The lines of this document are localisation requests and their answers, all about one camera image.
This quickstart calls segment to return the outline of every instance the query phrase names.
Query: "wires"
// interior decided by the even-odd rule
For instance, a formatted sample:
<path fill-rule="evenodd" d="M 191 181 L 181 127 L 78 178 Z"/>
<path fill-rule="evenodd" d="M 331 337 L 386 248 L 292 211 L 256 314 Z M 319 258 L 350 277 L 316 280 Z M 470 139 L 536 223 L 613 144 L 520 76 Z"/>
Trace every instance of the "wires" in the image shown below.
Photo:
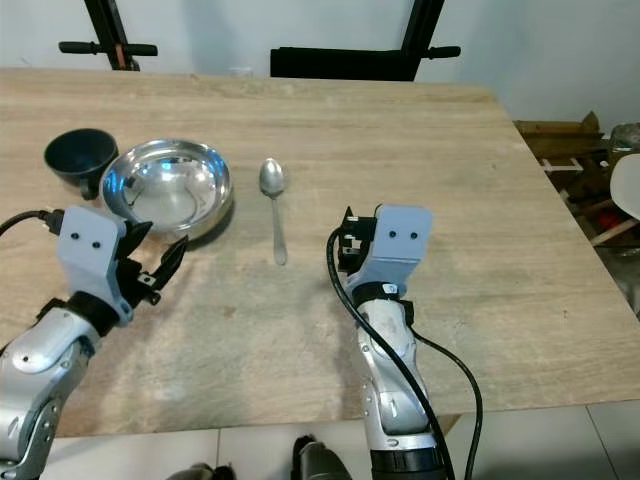
<path fill-rule="evenodd" d="M 27 212 L 19 213 L 18 215 L 11 217 L 9 220 L 0 225 L 0 236 L 2 236 L 7 230 L 11 227 L 20 223 L 22 220 L 27 220 L 28 218 L 38 218 L 40 220 L 44 220 L 49 215 L 49 212 L 46 210 L 29 210 Z"/>
<path fill-rule="evenodd" d="M 19 213 L 0 225 L 0 236 L 17 223 L 20 223 L 22 220 L 27 220 L 28 218 L 37 218 L 44 221 L 51 233 L 59 235 L 60 229 L 62 228 L 62 220 L 64 219 L 64 210 L 55 209 L 52 212 L 47 210 L 29 210 Z"/>
<path fill-rule="evenodd" d="M 455 480 L 455 473 L 453 471 L 453 465 L 451 463 L 451 456 L 449 455 L 449 449 L 447 448 L 447 444 L 444 440 L 444 434 L 442 433 L 442 429 L 440 428 L 440 424 L 438 423 L 438 418 L 436 417 L 435 412 L 431 408 L 429 404 L 429 400 L 427 396 L 424 394 L 418 382 L 413 377 L 411 371 L 407 368 L 405 363 L 402 361 L 398 354 L 395 352 L 393 348 L 380 336 L 380 334 L 367 322 L 364 317 L 358 312 L 356 307 L 353 305 L 346 292 L 342 288 L 342 284 L 340 283 L 340 278 L 338 277 L 338 271 L 336 270 L 336 264 L 334 259 L 334 246 L 338 235 L 340 234 L 340 228 L 336 228 L 331 235 L 329 235 L 329 239 L 327 240 L 327 268 L 329 269 L 329 279 L 331 280 L 331 285 L 334 290 L 338 294 L 338 298 L 345 306 L 345 308 L 349 311 L 351 316 L 355 319 L 358 325 L 371 337 L 371 339 L 376 342 L 382 350 L 389 356 L 389 358 L 393 361 L 402 376 L 405 378 L 411 390 L 413 390 L 414 395 L 420 402 L 423 410 L 425 411 L 427 418 L 429 419 L 429 423 L 431 424 L 431 428 L 433 429 L 433 435 L 435 437 L 437 445 L 441 449 L 441 455 L 444 462 L 444 468 L 447 473 L 447 478 L 449 480 Z"/>
<path fill-rule="evenodd" d="M 424 338 L 418 332 L 413 329 L 413 326 L 409 326 L 411 329 L 411 333 L 416 337 L 419 341 L 424 343 L 425 345 L 437 350 L 442 353 L 444 356 L 448 357 L 453 363 L 455 363 L 460 370 L 466 375 L 467 380 L 469 380 L 469 384 L 471 384 L 471 389 L 473 390 L 473 396 L 476 400 L 476 423 L 473 427 L 473 436 L 471 437 L 471 446 L 469 447 L 469 456 L 467 457 L 467 466 L 464 471 L 465 480 L 471 480 L 471 475 L 473 473 L 473 464 L 476 460 L 476 452 L 478 451 L 478 443 L 480 442 L 480 432 L 482 431 L 482 394 L 480 393 L 480 387 L 478 387 L 478 382 L 474 378 L 471 370 L 456 357 L 453 353 L 451 353 L 446 348 L 438 345 L 431 340 Z"/>

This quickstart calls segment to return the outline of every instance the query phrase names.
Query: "floor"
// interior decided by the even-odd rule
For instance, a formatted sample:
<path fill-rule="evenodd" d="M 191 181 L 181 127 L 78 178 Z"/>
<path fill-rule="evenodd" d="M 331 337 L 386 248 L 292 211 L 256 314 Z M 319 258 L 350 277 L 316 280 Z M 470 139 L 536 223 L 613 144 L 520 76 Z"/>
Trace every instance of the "floor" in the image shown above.
<path fill-rule="evenodd" d="M 596 248 L 596 253 L 640 319 L 640 248 Z"/>
<path fill-rule="evenodd" d="M 447 435 L 462 478 L 473 416 Z M 354 479 L 370 479 L 361 421 L 56 439 L 42 480 L 164 480 L 196 462 L 231 464 L 239 480 L 289 478 L 294 440 L 313 433 Z M 474 478 L 640 479 L 640 401 L 485 414 Z"/>

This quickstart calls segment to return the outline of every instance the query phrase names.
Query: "metal spoon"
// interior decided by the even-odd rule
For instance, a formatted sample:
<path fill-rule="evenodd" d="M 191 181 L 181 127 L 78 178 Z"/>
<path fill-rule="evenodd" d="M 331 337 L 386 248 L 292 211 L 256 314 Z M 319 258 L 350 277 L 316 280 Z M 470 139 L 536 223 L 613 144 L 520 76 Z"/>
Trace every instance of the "metal spoon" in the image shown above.
<path fill-rule="evenodd" d="M 284 173 L 273 158 L 267 158 L 260 167 L 260 190 L 271 199 L 273 210 L 273 258 L 278 265 L 287 263 L 287 246 L 284 243 L 278 202 L 276 197 L 284 192 Z"/>

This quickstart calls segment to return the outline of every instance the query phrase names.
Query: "metal bowl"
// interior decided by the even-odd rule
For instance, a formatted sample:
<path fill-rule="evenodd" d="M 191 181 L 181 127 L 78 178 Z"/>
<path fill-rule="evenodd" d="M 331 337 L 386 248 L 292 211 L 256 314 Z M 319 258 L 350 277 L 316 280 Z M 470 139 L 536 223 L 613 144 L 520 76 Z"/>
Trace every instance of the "metal bowl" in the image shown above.
<path fill-rule="evenodd" d="M 116 158 L 100 182 L 114 214 L 152 221 L 152 233 L 171 242 L 212 230 L 232 203 L 229 169 L 218 153 L 185 140 L 152 140 Z"/>

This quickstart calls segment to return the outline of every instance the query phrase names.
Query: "wooden table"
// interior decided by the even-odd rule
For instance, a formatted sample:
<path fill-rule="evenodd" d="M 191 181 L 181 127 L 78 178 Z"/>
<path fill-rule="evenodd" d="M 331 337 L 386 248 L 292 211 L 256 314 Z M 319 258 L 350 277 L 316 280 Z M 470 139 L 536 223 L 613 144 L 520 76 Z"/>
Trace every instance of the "wooden table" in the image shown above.
<path fill-rule="evenodd" d="M 359 416 L 355 331 L 331 290 L 329 232 L 352 205 L 434 212 L 409 283 L 417 329 L 476 374 L 487 410 L 640 398 L 640 328 L 495 98 L 484 88 L 196 75 L 7 70 L 0 75 L 0 218 L 83 203 L 42 153 L 78 127 L 122 151 L 152 138 L 214 145 L 237 206 L 189 252 L 157 307 L 107 337 L 62 435 Z M 289 263 L 272 257 L 258 167 L 286 165 Z M 150 267 L 160 248 L 140 253 Z M 55 238 L 23 223 L 0 240 L 0 344 L 65 296 Z M 419 351 L 439 414 L 471 411 L 464 377 Z"/>

